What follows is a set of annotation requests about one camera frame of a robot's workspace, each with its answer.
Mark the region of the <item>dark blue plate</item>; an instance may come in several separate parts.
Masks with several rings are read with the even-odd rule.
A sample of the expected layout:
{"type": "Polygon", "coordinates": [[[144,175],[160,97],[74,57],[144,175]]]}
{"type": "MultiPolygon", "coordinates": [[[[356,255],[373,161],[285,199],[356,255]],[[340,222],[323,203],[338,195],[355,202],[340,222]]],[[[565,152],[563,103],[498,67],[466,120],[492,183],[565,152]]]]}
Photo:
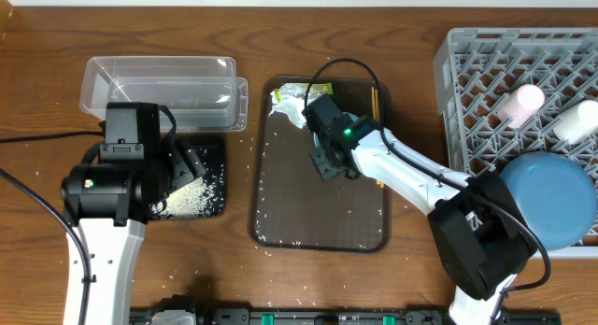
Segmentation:
{"type": "Polygon", "coordinates": [[[591,178],[575,162],[536,151],[517,157],[501,172],[528,227],[547,250],[572,246],[597,215],[591,178]]]}

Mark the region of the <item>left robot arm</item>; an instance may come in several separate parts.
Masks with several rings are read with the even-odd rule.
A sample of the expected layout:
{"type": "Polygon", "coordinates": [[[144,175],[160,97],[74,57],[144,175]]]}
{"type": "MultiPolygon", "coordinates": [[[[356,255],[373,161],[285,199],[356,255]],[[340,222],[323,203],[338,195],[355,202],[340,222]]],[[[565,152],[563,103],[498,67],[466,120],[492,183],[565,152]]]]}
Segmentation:
{"type": "Polygon", "coordinates": [[[172,114],[151,103],[107,105],[104,141],[64,178],[68,241],[66,324],[125,324],[133,277],[154,205],[201,177],[192,147],[160,131],[172,114]]]}

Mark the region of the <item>white green wrapper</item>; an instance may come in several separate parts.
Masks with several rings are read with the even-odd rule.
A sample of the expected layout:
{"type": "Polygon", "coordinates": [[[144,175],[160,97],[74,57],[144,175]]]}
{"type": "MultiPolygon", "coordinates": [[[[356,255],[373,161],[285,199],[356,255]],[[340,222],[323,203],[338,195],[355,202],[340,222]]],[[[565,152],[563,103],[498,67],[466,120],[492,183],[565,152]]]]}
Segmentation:
{"type": "MultiPolygon", "coordinates": [[[[307,87],[307,83],[285,83],[272,90],[270,92],[272,103],[270,115],[275,112],[282,113],[287,116],[291,124],[298,129],[303,129],[306,125],[306,119],[302,112],[305,108],[307,87]]],[[[307,102],[311,103],[324,94],[332,95],[333,93],[331,83],[313,84],[309,90],[307,102]]]]}

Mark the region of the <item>pink plastic cup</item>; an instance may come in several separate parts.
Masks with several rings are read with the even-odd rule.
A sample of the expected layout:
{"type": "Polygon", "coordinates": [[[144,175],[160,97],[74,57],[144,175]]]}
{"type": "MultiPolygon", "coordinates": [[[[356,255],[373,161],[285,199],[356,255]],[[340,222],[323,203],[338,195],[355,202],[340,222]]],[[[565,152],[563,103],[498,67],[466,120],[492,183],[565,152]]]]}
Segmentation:
{"type": "Polygon", "coordinates": [[[544,92],[533,84],[525,84],[509,95],[505,105],[498,111],[500,121],[508,121],[508,126],[519,129],[535,115],[545,103],[544,92]]]}

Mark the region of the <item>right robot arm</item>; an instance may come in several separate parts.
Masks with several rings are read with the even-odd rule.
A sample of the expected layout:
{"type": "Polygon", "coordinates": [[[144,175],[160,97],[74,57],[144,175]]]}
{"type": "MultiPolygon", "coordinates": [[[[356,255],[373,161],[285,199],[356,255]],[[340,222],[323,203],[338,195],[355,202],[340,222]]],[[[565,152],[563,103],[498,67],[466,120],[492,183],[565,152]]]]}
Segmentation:
{"type": "Polygon", "coordinates": [[[342,111],[329,95],[302,112],[314,135],[320,176],[364,176],[389,187],[429,222],[440,261],[456,286],[456,324],[494,324],[511,284],[538,249],[501,177],[471,177],[433,162],[368,116],[342,111]]]}

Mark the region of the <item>cream white cup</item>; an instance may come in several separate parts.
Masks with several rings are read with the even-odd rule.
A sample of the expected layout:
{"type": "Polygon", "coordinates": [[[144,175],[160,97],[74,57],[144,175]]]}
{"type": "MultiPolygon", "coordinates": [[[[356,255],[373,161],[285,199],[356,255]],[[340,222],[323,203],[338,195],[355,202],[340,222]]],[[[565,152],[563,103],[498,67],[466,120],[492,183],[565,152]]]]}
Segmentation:
{"type": "Polygon", "coordinates": [[[554,134],[571,145],[579,144],[597,130],[597,102],[584,100],[562,113],[561,119],[554,134]]]}

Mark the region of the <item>light blue small bowl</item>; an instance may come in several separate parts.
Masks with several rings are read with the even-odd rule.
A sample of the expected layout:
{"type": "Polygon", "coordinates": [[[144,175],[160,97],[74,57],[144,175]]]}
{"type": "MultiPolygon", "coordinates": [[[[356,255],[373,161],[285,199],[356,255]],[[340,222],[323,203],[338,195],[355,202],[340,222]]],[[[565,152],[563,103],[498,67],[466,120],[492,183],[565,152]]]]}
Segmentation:
{"type": "MultiPolygon", "coordinates": [[[[351,120],[356,121],[358,119],[358,117],[352,113],[349,112],[344,112],[345,114],[349,115],[349,117],[351,118],[351,120]]],[[[318,138],[318,136],[316,134],[313,134],[313,138],[314,138],[314,145],[316,148],[320,147],[320,140],[318,138]]]]}

